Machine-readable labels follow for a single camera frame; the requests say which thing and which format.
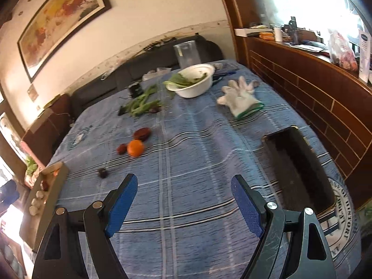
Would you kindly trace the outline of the white bowl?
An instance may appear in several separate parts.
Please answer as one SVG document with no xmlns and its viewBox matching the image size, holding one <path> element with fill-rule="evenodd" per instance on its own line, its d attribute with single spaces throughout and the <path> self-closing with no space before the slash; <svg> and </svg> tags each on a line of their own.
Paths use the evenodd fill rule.
<svg viewBox="0 0 372 279">
<path fill-rule="evenodd" d="M 183 79 L 191 82 L 190 86 L 180 88 L 178 86 L 169 85 L 166 88 L 173 91 L 178 96 L 183 98 L 195 98 L 204 94 L 213 83 L 213 74 L 215 73 L 214 66 L 210 64 L 197 64 L 189 66 L 185 69 L 178 71 Z"/>
</svg>

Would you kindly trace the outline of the dark jujube near leaves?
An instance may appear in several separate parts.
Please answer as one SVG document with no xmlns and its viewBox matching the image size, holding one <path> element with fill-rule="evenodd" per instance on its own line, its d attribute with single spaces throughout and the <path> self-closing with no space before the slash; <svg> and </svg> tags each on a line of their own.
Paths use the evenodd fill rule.
<svg viewBox="0 0 372 279">
<path fill-rule="evenodd" d="M 149 109 L 149 112 L 150 113 L 158 113 L 160 110 L 161 110 L 161 108 L 159 106 L 154 106 L 154 107 Z"/>
</svg>

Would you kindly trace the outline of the beige lotus root piece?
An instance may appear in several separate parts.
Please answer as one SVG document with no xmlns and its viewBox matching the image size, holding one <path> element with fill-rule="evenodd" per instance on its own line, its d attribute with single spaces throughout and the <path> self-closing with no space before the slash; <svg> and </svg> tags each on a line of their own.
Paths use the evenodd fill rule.
<svg viewBox="0 0 372 279">
<path fill-rule="evenodd" d="M 41 205 L 42 205 L 42 202 L 38 198 L 34 198 L 31 201 L 31 206 L 35 207 L 36 209 L 39 209 L 41 207 Z"/>
</svg>

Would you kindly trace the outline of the small orange tangerine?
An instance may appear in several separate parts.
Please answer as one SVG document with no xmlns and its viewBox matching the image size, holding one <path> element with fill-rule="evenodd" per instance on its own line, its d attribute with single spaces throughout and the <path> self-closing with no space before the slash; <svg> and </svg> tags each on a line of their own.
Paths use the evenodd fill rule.
<svg viewBox="0 0 372 279">
<path fill-rule="evenodd" d="M 143 154 L 145 146 L 141 140 L 134 139 L 130 141 L 127 145 L 127 152 L 132 157 L 139 157 Z"/>
</svg>

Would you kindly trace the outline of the white work glove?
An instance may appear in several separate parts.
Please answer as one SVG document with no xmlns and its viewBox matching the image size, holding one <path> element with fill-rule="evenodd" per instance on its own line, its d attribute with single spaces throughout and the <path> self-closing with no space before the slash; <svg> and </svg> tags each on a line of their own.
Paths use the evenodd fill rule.
<svg viewBox="0 0 372 279">
<path fill-rule="evenodd" d="M 221 88 L 224 94 L 216 102 L 218 105 L 228 107 L 235 120 L 251 116 L 264 107 L 264 103 L 254 95 L 259 85 L 260 82 L 257 80 L 248 84 L 243 76 L 240 76 L 238 81 L 229 80 L 228 85 Z"/>
</svg>

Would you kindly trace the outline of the dark plum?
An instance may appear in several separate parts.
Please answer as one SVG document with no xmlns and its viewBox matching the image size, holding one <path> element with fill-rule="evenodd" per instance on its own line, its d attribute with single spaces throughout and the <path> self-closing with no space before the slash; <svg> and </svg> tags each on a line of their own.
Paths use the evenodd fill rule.
<svg viewBox="0 0 372 279">
<path fill-rule="evenodd" d="M 97 173 L 98 173 L 98 176 L 101 178 L 101 179 L 105 179 L 107 176 L 108 176 L 108 171 L 106 168 L 99 168 L 97 170 Z"/>
</svg>

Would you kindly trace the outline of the large red jujube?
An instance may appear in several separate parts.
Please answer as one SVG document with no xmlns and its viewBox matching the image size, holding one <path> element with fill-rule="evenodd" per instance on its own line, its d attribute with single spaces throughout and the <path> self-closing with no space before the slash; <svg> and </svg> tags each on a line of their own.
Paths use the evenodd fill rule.
<svg viewBox="0 0 372 279">
<path fill-rule="evenodd" d="M 41 182 L 40 182 L 40 188 L 43 192 L 48 192 L 49 191 L 49 184 L 48 182 L 43 179 Z"/>
</svg>

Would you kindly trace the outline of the blue plaid tablecloth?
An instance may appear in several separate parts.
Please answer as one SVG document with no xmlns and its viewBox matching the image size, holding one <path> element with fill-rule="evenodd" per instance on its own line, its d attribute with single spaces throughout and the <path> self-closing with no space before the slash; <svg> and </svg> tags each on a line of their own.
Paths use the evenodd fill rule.
<svg viewBox="0 0 372 279">
<path fill-rule="evenodd" d="M 52 162 L 69 169 L 58 205 L 85 209 L 118 187 L 127 174 L 138 178 L 138 191 L 112 245 L 130 278 L 239 278 L 257 246 L 231 194 L 230 181 L 241 174 L 269 202 L 284 204 L 264 135 L 298 127 L 323 166 L 336 199 L 336 212 L 323 219 L 335 271 L 347 278 L 361 260 L 361 237 L 351 197 L 330 153 L 313 129 L 273 88 L 261 83 L 256 97 L 264 108 L 235 120 L 216 100 L 231 79 L 256 75 L 223 61 L 224 78 L 203 95 L 170 96 L 155 79 L 158 113 L 118 116 L 129 99 L 116 93 L 82 112 Z M 139 157 L 117 154 L 133 133 L 151 129 Z M 101 179 L 97 170 L 106 168 Z"/>
</svg>

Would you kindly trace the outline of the black tray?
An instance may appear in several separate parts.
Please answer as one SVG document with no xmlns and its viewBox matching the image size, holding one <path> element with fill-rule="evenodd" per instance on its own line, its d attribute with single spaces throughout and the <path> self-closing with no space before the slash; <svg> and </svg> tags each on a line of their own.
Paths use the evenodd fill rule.
<svg viewBox="0 0 372 279">
<path fill-rule="evenodd" d="M 286 209 L 306 207 L 322 215 L 335 207 L 335 195 L 316 154 L 298 127 L 292 125 L 262 138 Z"/>
</svg>

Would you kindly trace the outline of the leaves in bowl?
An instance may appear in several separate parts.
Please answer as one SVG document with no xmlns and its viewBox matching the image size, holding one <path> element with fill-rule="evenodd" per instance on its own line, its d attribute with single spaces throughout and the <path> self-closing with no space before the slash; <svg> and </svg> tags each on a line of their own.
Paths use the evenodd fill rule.
<svg viewBox="0 0 372 279">
<path fill-rule="evenodd" d="M 203 73 L 201 77 L 192 77 L 191 79 L 187 79 L 186 77 L 182 76 L 181 74 L 179 73 L 176 73 L 174 75 L 172 75 L 172 77 L 170 77 L 169 80 L 166 80 L 163 82 L 163 84 L 165 86 L 174 86 L 176 88 L 187 88 L 189 86 L 192 86 L 194 84 L 197 84 L 199 83 L 200 81 L 202 81 L 203 79 L 205 79 L 207 77 L 207 74 L 206 73 Z"/>
</svg>

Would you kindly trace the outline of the black sofa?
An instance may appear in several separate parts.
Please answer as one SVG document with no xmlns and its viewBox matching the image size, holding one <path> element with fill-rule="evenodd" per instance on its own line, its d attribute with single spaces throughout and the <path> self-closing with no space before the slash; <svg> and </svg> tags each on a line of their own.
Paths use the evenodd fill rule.
<svg viewBox="0 0 372 279">
<path fill-rule="evenodd" d="M 142 79 L 151 70 L 166 67 L 178 69 L 174 45 L 188 41 L 196 43 L 199 57 L 203 63 L 224 58 L 220 47 L 203 36 L 196 34 L 185 38 L 171 38 L 163 45 L 155 46 L 119 65 L 107 77 L 100 75 L 88 84 L 75 90 L 71 96 L 71 116 L 77 119 L 88 107 L 126 89 L 132 83 Z"/>
</svg>

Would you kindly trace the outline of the framed painting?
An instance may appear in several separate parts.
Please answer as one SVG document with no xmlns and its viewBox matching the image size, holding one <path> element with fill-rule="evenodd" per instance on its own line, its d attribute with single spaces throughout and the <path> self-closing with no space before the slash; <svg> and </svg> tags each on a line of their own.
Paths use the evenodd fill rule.
<svg viewBox="0 0 372 279">
<path fill-rule="evenodd" d="M 35 80 L 60 46 L 110 8 L 109 0 L 46 0 L 17 42 L 29 81 Z"/>
</svg>

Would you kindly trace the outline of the beige lotus root chunk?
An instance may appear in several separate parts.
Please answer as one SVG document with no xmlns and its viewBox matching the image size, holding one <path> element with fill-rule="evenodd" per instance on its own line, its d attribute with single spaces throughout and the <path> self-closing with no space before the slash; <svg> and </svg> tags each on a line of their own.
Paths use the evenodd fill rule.
<svg viewBox="0 0 372 279">
<path fill-rule="evenodd" d="M 36 198 L 41 200 L 44 198 L 44 192 L 42 190 L 38 190 L 35 194 Z"/>
</svg>

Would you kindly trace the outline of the beige lotus root back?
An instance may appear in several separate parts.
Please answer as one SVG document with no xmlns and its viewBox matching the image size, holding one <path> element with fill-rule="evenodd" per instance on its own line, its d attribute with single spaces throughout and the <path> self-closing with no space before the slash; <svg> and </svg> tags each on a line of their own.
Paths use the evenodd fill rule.
<svg viewBox="0 0 372 279">
<path fill-rule="evenodd" d="M 28 209 L 31 216 L 36 216 L 39 213 L 39 208 L 31 205 Z"/>
</svg>

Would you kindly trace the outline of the small dark red jujube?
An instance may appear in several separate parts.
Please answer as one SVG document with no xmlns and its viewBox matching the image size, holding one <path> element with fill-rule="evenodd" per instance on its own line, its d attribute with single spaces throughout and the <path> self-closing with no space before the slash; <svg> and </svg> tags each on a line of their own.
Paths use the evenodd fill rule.
<svg viewBox="0 0 372 279">
<path fill-rule="evenodd" d="M 117 151 L 117 154 L 119 155 L 125 154 L 127 152 L 127 144 L 120 144 L 117 147 L 116 151 Z"/>
</svg>

